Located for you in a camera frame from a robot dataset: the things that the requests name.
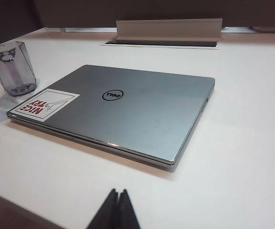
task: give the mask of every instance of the gray wall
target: gray wall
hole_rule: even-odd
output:
[[[42,27],[33,0],[0,0],[0,43]]]
[[[47,27],[115,27],[115,20],[223,18],[275,26],[275,0],[35,0]]]

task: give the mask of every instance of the table surface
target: table surface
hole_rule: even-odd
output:
[[[0,196],[62,227],[86,228],[112,188],[143,229],[275,229],[275,34],[223,33],[219,49],[104,46],[115,33],[35,31],[38,87],[0,85]],[[214,77],[174,173],[11,123],[6,111],[84,64]]]

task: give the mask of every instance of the glass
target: glass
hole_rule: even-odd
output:
[[[13,96],[36,88],[36,78],[23,42],[0,45],[0,83]]]

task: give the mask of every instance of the laptop lid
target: laptop lid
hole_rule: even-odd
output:
[[[214,82],[85,65],[7,115],[172,165]]]

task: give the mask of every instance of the white sticker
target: white sticker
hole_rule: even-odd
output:
[[[78,96],[79,94],[45,89],[43,92],[29,99],[11,112],[44,122]]]

